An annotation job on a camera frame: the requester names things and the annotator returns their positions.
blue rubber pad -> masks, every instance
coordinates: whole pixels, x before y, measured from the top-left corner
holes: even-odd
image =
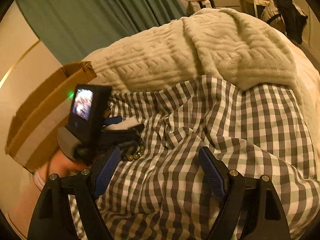
[[[104,164],[104,166],[102,167],[99,175],[96,177],[95,187],[93,192],[93,195],[95,198],[98,198],[99,196],[103,195],[106,192],[107,187],[109,186],[111,178],[115,173],[115,170],[119,162],[120,162],[120,148],[116,147],[111,153],[106,163]]]
[[[226,192],[223,187],[223,179],[203,149],[199,151],[199,163],[207,177],[209,186],[212,188],[213,194],[218,198],[224,198]]]
[[[108,117],[104,120],[104,125],[109,126],[111,124],[118,124],[123,121],[122,116],[114,116],[114,117]]]

green curtain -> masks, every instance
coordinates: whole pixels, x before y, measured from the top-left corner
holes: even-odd
[[[62,64],[185,15],[179,0],[16,1],[35,34]]]

gold trim line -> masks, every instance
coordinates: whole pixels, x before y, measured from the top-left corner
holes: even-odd
[[[27,49],[27,51],[25,53],[22,54],[22,56],[17,60],[17,62],[15,64],[13,64],[9,70],[7,71],[7,73],[4,75],[4,77],[1,79],[0,81],[0,89],[2,88],[2,85],[4,84],[4,82],[6,81],[6,79],[8,78],[8,76],[10,75],[10,73],[12,72],[12,70],[15,68],[16,65],[18,65],[23,59],[24,57],[36,46],[39,44],[41,40],[37,40],[35,44],[33,44],[29,49]]]

gingham bedsheet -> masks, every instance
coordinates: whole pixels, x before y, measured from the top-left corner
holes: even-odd
[[[199,166],[203,146],[244,176],[271,177],[293,239],[317,214],[314,151],[288,88],[261,84],[243,92],[201,76],[160,92],[113,94],[110,100],[112,115],[145,124],[146,143],[140,159],[119,163],[97,201],[115,239],[206,238],[219,202]],[[73,196],[70,206],[78,236],[86,239]]]

black handheld device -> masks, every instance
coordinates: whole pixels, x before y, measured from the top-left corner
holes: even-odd
[[[67,129],[84,145],[95,144],[108,107],[110,86],[77,85]]]
[[[68,124],[60,127],[57,134],[59,147],[71,160],[91,164],[102,133],[111,90],[111,86],[76,86]]]

